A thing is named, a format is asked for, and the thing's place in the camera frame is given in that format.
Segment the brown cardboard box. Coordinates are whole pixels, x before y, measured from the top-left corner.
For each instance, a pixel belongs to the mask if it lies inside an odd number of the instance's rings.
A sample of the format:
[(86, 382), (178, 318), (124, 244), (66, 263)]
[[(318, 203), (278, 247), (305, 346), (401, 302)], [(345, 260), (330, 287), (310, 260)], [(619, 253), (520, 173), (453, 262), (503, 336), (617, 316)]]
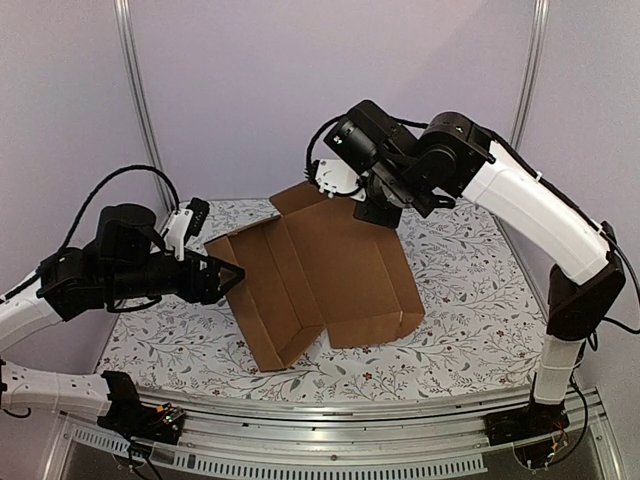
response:
[(395, 230), (359, 221), (349, 199), (298, 184), (270, 199), (275, 217), (209, 241), (244, 269), (226, 298), (262, 372), (292, 366), (326, 332), (334, 349), (394, 342), (425, 312)]

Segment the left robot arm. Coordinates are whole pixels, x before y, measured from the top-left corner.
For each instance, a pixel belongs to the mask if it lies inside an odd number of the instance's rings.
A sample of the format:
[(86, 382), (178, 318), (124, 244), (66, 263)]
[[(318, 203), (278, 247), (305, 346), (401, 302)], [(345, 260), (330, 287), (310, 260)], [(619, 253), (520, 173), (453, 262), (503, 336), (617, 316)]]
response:
[[(1, 303), (1, 347), (68, 322), (90, 310), (116, 312), (121, 300), (141, 300), (146, 309), (165, 295), (187, 303), (217, 303), (245, 278), (244, 270), (224, 260), (186, 251), (180, 259), (155, 252), (133, 262), (103, 261), (72, 248), (44, 261), (16, 295)], [(136, 387), (122, 372), (60, 374), (1, 364), (1, 407), (49, 409), (111, 418), (128, 434), (148, 426), (148, 412)]]

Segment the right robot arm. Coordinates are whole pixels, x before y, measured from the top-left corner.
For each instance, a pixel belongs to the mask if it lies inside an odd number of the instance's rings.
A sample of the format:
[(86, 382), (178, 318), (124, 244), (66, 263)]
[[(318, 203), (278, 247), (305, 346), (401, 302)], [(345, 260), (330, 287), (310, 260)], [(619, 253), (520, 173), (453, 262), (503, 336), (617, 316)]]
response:
[(356, 219), (395, 229), (402, 213), (427, 217), (457, 199), (488, 210), (554, 262), (550, 313), (530, 404), (517, 427), (537, 436), (563, 403), (579, 350), (625, 284), (610, 231), (533, 170), (496, 132), (458, 112), (436, 115), (421, 135), (371, 101), (353, 107), (326, 144), (354, 172)]

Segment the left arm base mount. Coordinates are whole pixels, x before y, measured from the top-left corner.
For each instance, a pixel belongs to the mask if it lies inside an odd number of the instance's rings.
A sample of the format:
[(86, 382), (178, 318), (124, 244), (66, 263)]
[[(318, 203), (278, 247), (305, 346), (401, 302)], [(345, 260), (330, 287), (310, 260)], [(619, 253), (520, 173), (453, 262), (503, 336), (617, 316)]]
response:
[(141, 438), (177, 445), (186, 419), (185, 411), (171, 403), (150, 407), (141, 403), (138, 391), (128, 374), (104, 371), (107, 382), (107, 413), (97, 418), (97, 425), (129, 440)]

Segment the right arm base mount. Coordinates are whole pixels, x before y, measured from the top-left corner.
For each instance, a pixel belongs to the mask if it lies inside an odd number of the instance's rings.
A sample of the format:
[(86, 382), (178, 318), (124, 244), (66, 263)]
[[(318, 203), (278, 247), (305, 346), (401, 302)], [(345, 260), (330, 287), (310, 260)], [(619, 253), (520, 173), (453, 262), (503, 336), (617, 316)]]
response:
[(569, 427), (563, 403), (543, 405), (534, 401), (523, 407), (489, 413), (483, 422), (489, 444), (510, 444), (518, 463), (528, 470), (550, 466), (566, 445)]

